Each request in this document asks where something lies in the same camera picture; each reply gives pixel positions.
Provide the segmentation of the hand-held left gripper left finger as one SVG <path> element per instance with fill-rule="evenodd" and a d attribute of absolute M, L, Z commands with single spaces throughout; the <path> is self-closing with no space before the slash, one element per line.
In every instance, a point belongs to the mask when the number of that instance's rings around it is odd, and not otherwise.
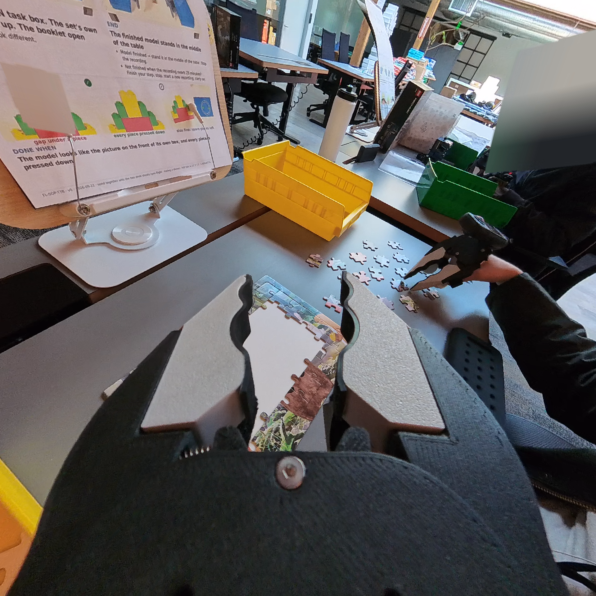
<path fill-rule="evenodd" d="M 253 280 L 242 275 L 182 328 L 141 424 L 144 431 L 190 429 L 200 446 L 221 427 L 250 439 L 257 398 L 250 357 Z"/>

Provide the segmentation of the jigsaw puzzle board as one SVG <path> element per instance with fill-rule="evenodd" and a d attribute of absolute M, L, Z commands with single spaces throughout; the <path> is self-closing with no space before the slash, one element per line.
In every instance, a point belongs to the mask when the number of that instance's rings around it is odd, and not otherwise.
<path fill-rule="evenodd" d="M 295 451 L 332 392 L 337 356 L 346 344 L 336 324 L 274 280 L 258 280 L 252 294 L 250 334 L 243 347 L 250 357 L 257 414 L 244 442 L 253 452 Z M 181 330 L 171 333 L 152 361 L 146 359 L 143 369 L 133 371 L 135 378 L 128 377 L 119 387 L 129 393 L 138 379 L 148 386 L 141 391 L 148 405 L 140 410 L 138 430 L 144 431 L 141 424 Z M 213 446 L 200 446 L 190 429 L 179 430 L 191 431 L 202 451 Z"/>

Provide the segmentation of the puzzle pieces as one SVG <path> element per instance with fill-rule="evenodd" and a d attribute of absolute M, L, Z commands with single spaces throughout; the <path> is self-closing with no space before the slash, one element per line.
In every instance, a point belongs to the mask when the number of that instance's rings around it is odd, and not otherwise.
<path fill-rule="evenodd" d="M 360 250 L 349 252 L 348 259 L 350 263 L 361 266 L 361 270 L 355 271 L 353 274 L 361 284 L 366 286 L 369 286 L 370 282 L 373 280 L 376 282 L 389 280 L 391 288 L 398 292 L 399 302 L 403 304 L 409 312 L 418 312 L 418 305 L 411 296 L 411 290 L 413 290 L 413 287 L 410 287 L 405 283 L 405 275 L 408 270 L 403 267 L 395 267 L 391 269 L 391 266 L 395 264 L 393 260 L 399 264 L 409 264 L 410 260 L 405 254 L 400 252 L 403 247 L 399 242 L 390 241 L 388 244 L 389 247 L 395 251 L 391 255 L 391 258 L 387 258 L 383 254 L 378 253 L 378 246 L 374 243 L 371 243 L 368 240 L 363 240 L 362 250 L 372 251 L 372 255 L 369 258 L 368 253 L 362 252 Z M 347 271 L 347 264 L 344 260 L 335 257 L 330 257 L 325 260 L 324 257 L 318 253 L 309 254 L 308 257 L 305 258 L 305 262 L 311 268 L 320 268 L 324 261 L 326 263 L 326 267 L 338 273 L 337 279 L 341 281 L 342 272 Z M 394 277 L 388 279 L 387 276 L 391 273 L 394 275 Z M 422 295 L 429 300 L 436 300 L 440 298 L 439 292 L 432 288 L 423 289 L 420 291 Z M 380 294 L 377 294 L 377 299 L 385 304 L 385 306 L 389 309 L 395 309 L 395 303 L 393 300 L 383 297 Z M 334 295 L 324 296 L 323 301 L 325 302 L 326 308 L 333 309 L 335 312 L 341 313 L 342 306 L 338 297 L 335 297 Z"/>

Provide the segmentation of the yellow plastic bin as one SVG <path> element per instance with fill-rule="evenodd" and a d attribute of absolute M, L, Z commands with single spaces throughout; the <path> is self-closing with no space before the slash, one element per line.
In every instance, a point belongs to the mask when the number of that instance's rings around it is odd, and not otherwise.
<path fill-rule="evenodd" d="M 1 595 L 6 595 L 27 556 L 42 507 L 1 461 Z"/>
<path fill-rule="evenodd" d="M 244 193 L 332 240 L 366 210 L 373 182 L 289 141 L 245 151 Z"/>

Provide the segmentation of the clear plastic sleeve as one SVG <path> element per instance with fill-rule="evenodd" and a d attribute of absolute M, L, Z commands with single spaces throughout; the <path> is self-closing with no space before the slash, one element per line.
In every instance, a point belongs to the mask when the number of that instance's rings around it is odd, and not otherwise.
<path fill-rule="evenodd" d="M 408 184 L 416 185 L 425 167 L 425 164 L 415 157 L 391 150 L 385 155 L 379 170 Z"/>

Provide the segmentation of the white document holder stand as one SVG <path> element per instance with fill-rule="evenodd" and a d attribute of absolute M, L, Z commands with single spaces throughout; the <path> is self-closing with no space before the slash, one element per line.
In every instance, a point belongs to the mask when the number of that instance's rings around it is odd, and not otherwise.
<path fill-rule="evenodd" d="M 88 234 L 86 225 L 93 216 L 103 216 L 106 213 L 114 212 L 131 205 L 137 205 L 149 201 L 146 212 L 150 220 L 160 219 L 162 210 L 169 204 L 175 195 L 182 190 L 196 187 L 217 179 L 218 174 L 213 166 L 202 174 L 177 176 L 164 179 L 155 183 L 147 183 L 143 186 L 133 186 L 118 192 L 109 192 L 100 195 L 87 203 L 82 203 L 79 196 L 78 172 L 76 166 L 75 148 L 73 137 L 68 135 L 71 146 L 71 157 L 73 165 L 74 182 L 76 188 L 76 214 L 78 217 L 69 222 L 68 227 L 72 236 L 84 244 L 109 244 L 123 250 L 146 249 L 155 244 L 159 238 L 157 228 L 152 222 L 145 222 L 143 218 L 131 218 L 125 223 L 113 228 L 108 236 L 104 233 Z"/>

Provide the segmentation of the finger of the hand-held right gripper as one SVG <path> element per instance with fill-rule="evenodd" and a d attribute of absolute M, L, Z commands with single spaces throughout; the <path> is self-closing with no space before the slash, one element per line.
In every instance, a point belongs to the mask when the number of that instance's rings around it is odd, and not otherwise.
<path fill-rule="evenodd" d="M 423 279 L 422 281 L 419 281 L 411 286 L 410 290 L 418 291 L 431 287 L 444 288 L 450 283 L 447 280 L 454 275 L 457 276 L 458 274 L 459 267 L 456 264 L 447 264 L 442 269 L 438 270 L 438 272 L 429 275 L 426 279 Z"/>
<path fill-rule="evenodd" d="M 445 265 L 449 264 L 452 256 L 452 250 L 450 247 L 439 246 L 438 248 L 429 251 L 428 254 L 424 255 L 418 263 L 405 275 L 405 279 L 409 279 L 418 273 L 428 271 L 428 275 L 432 275 L 438 270 L 442 269 Z"/>

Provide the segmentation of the white water bottle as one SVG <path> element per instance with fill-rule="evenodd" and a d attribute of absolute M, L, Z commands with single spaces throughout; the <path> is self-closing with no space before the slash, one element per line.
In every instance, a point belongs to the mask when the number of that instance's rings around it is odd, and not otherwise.
<path fill-rule="evenodd" d="M 339 147 L 354 114 L 356 101 L 357 94 L 354 91 L 354 86 L 347 85 L 346 88 L 338 89 L 332 103 L 332 110 L 318 154 L 333 163 L 336 161 Z"/>

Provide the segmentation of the curved paper on stand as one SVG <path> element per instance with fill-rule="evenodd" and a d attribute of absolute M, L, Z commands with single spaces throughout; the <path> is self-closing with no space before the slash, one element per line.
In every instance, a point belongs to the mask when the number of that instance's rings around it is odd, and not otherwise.
<path fill-rule="evenodd" d="M 380 124 L 389 114 L 395 101 L 395 71 L 393 53 L 389 34 L 384 24 L 383 11 L 373 1 L 365 1 L 365 13 L 368 25 L 377 48 L 377 61 L 375 68 L 375 102 L 376 117 Z"/>

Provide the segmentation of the black upright box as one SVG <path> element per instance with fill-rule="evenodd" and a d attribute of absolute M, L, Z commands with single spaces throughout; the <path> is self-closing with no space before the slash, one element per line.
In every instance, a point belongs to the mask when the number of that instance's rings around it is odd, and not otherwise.
<path fill-rule="evenodd" d="M 220 68 L 237 70 L 242 17 L 234 11 L 214 4 L 211 18 Z"/>

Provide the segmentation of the person's right forearm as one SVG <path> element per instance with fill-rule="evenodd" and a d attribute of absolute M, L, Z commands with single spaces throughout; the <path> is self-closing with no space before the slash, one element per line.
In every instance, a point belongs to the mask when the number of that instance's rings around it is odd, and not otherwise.
<path fill-rule="evenodd" d="M 532 277 L 491 284 L 486 303 L 548 415 L 595 443 L 595 342 Z"/>

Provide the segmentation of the black product box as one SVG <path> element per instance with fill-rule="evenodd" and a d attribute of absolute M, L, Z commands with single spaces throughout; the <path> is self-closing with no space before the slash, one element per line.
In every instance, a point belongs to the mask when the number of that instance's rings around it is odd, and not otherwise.
<path fill-rule="evenodd" d="M 424 83 L 411 80 L 406 84 L 374 138 L 374 143 L 379 145 L 380 153 L 386 153 L 390 149 L 421 98 L 432 92 L 433 89 Z"/>

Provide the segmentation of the person's pale trousers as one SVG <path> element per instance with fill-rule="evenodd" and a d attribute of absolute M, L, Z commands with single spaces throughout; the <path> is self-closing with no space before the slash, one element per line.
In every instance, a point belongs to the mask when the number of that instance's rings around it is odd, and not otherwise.
<path fill-rule="evenodd" d="M 539 502 L 554 560 L 595 564 L 595 513 L 549 495 Z"/>

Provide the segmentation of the grey desk with black legs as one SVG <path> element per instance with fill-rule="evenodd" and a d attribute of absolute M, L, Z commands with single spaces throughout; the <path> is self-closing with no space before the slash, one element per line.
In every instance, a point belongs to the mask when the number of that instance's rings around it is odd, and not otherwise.
<path fill-rule="evenodd" d="M 279 123 L 281 128 L 273 127 L 273 131 L 278 134 L 279 141 L 284 138 L 299 145 L 299 140 L 286 135 L 294 86 L 296 84 L 314 84 L 319 75 L 328 73 L 328 69 L 274 45 L 247 38 L 240 39 L 240 58 L 247 60 L 250 64 L 255 65 L 258 71 L 264 73 L 262 78 L 267 83 L 287 83 L 286 100 L 281 106 Z"/>

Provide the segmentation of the person's right hand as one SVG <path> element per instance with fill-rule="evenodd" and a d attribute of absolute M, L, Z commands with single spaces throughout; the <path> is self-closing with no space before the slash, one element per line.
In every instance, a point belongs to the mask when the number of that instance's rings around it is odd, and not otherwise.
<path fill-rule="evenodd" d="M 500 285 L 522 273 L 523 271 L 515 265 L 495 255 L 489 255 L 465 281 L 483 281 Z"/>

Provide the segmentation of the small black device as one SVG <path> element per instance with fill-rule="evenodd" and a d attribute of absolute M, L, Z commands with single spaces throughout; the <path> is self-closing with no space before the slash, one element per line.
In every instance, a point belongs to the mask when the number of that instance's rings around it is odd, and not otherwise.
<path fill-rule="evenodd" d="M 343 164 L 348 165 L 351 163 L 364 163 L 373 161 L 376 158 L 379 149 L 380 145 L 375 143 L 362 145 L 360 146 L 358 153 L 354 157 L 345 160 Z"/>

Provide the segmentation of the green plastic bin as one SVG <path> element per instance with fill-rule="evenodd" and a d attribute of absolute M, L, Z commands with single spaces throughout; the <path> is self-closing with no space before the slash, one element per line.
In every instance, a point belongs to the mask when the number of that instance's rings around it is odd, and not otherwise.
<path fill-rule="evenodd" d="M 513 205 L 494 198 L 495 182 L 441 162 L 429 161 L 417 183 L 421 207 L 458 220 L 470 212 L 502 228 L 517 212 Z"/>
<path fill-rule="evenodd" d="M 468 170 L 475 162 L 479 153 L 475 149 L 463 145 L 457 141 L 451 141 L 450 148 L 439 159 L 443 163 L 447 163 L 461 170 Z"/>

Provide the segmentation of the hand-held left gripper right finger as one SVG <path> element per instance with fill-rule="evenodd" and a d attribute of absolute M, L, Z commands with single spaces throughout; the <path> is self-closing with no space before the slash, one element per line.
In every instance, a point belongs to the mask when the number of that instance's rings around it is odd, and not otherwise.
<path fill-rule="evenodd" d="M 396 430 L 442 433 L 446 426 L 408 325 L 351 273 L 341 278 L 341 333 L 334 413 L 368 431 L 373 451 L 385 451 Z"/>

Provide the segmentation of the white patterned cardboard box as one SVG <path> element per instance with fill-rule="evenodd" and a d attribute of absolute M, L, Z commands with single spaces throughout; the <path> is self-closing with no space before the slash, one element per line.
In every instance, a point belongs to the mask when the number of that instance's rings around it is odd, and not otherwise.
<path fill-rule="evenodd" d="M 451 131 L 463 109 L 462 102 L 425 91 L 397 134 L 396 144 L 428 154 L 435 141 Z"/>

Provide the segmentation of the person's black jacket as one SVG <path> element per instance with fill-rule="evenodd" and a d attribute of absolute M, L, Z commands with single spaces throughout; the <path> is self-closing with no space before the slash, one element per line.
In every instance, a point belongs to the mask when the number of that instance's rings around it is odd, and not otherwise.
<path fill-rule="evenodd" d="M 535 488 L 595 511 L 595 449 L 549 433 L 508 438 Z"/>

